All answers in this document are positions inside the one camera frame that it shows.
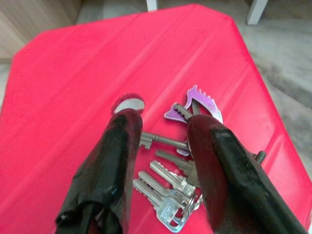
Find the wooden cabinet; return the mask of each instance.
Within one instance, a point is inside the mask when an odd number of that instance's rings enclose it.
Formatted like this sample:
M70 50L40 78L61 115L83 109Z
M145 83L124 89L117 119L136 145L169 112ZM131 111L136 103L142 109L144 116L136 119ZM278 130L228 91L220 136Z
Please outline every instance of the wooden cabinet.
M75 23L81 0L0 0L0 61L41 31Z

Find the silver key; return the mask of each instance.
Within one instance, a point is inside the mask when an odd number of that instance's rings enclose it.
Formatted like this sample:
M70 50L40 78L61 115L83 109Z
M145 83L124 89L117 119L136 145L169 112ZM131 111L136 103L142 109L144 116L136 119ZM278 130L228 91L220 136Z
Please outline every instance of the silver key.
M200 114L199 111L199 104L197 101L195 101L194 99L192 100L192 111L193 111L193 115L198 115Z
M164 144L175 146L175 147L177 147L179 149L182 149L182 150L186 150L186 151L189 150L188 145L186 143L184 143L184 142L177 141L177 140L172 140L172 139L169 139L169 138L166 138L166 137L162 137L162 136L159 136L159 135L146 133L146 132L142 132L139 146L144 145L144 147L146 149L150 149L153 140L161 142L161 143L164 143Z
M186 161L181 158L178 158L172 154L169 154L165 151L156 151L156 156L162 157L168 161L173 162L179 169L181 169L184 174L187 176L187 182L192 184L198 188L200 188L198 177L197 177L197 170L195 166L195 162L192 160Z
M133 186L140 193L144 194L156 211L157 219L167 227L171 232L178 233L183 228L191 213L183 214L182 218L177 218L176 214L179 210L178 203L170 196L163 197L152 188L147 186L142 180L134 179Z
M180 105L179 103L175 104L175 110L178 111L187 121L193 115L191 112L185 109L184 106Z
M177 189L165 188L146 172L144 171L139 172L138 177L142 181L147 183L149 186L151 186L160 195L164 197L167 197L167 196L172 197L174 200L178 202L178 204L180 205L180 208L184 209L189 204L190 198L187 197L185 194L183 194L181 191Z
M172 187L174 189L178 189L181 192L183 192L186 196L191 197L196 189L196 186L193 186L189 184L186 181L186 178L177 175L173 172L169 172L163 165L161 165L157 161L152 161L150 163L150 167L153 171L155 171L158 175L160 175L162 178L164 178L166 181L168 181L170 184L172 184Z

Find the old-fashioned key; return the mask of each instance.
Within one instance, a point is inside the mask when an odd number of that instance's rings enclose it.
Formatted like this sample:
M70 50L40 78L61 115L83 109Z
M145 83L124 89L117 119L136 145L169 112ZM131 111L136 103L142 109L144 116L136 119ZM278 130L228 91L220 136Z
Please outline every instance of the old-fashioned key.
M182 149L182 150L186 150L186 151L189 150L188 145L186 143L184 143L184 142L180 142L180 141L177 141L177 140L172 140L172 139L169 139L169 138L166 138L166 137L162 137L162 136L159 136L159 135L146 133L146 132L142 132L139 145L140 146L144 145L144 147L146 149L150 149L153 140L161 142L161 143L164 143L164 144L175 146L175 147L177 147L179 149Z

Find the chair leg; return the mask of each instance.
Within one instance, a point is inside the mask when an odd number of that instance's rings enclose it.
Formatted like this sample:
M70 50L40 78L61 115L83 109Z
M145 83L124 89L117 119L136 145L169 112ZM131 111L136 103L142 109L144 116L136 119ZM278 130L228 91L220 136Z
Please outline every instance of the chair leg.
M157 0L146 0L146 4L147 4L148 11L157 10L157 7L158 7Z
M247 16L247 24L258 24L268 0L253 0Z

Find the floor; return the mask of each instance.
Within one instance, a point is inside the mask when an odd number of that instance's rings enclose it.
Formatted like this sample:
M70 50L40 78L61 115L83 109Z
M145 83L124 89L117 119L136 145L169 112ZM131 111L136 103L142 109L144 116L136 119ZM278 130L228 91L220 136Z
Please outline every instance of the floor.
M147 10L146 0L85 0L77 23ZM197 2L232 16L312 178L312 1L269 0L247 26L252 0L158 0L159 8ZM0 108L10 64L0 64Z

